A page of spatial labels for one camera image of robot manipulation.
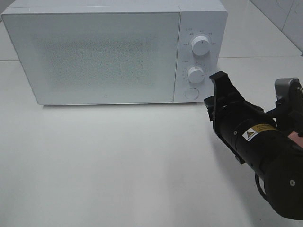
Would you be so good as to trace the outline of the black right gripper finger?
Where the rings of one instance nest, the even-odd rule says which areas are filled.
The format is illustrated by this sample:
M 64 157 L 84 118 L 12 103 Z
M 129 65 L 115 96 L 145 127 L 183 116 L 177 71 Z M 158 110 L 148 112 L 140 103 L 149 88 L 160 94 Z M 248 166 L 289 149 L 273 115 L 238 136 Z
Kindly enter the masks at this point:
M 214 96 L 210 96 L 204 100 L 204 104 L 207 108 L 210 121 L 214 120 Z
M 214 85 L 214 113 L 223 111 L 248 111 L 257 112 L 256 106 L 247 102 L 236 87 L 232 84 L 227 73 L 219 71 L 211 75 L 210 80 Z

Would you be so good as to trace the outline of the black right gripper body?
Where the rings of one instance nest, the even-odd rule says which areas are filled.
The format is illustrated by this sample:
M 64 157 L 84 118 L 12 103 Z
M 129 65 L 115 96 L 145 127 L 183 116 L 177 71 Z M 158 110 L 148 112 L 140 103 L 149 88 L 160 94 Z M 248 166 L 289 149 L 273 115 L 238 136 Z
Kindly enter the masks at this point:
M 268 165 L 281 153 L 275 121 L 237 91 L 215 92 L 212 120 L 216 135 L 241 164 Z

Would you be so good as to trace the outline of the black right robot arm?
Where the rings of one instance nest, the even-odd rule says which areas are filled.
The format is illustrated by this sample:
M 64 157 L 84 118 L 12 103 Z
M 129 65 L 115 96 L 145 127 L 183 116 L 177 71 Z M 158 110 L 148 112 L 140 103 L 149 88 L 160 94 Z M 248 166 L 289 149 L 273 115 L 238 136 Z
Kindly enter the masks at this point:
M 205 99 L 213 129 L 240 163 L 255 172 L 261 196 L 280 216 L 303 218 L 303 87 L 298 78 L 275 81 L 276 106 L 265 112 L 246 101 L 220 71 Z

